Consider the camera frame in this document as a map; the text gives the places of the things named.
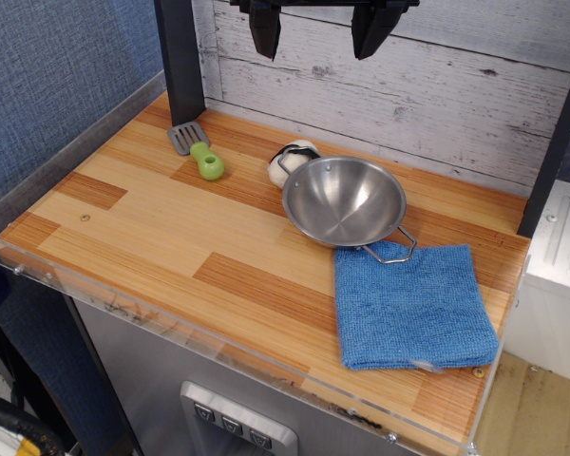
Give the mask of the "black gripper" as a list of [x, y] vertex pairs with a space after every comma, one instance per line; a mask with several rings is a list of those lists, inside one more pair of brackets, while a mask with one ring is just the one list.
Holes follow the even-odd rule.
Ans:
[[354, 7], [351, 33], [358, 60], [371, 57], [398, 24], [403, 7], [418, 7], [418, 0], [252, 0], [249, 26], [260, 55], [274, 60], [280, 37], [281, 7]]

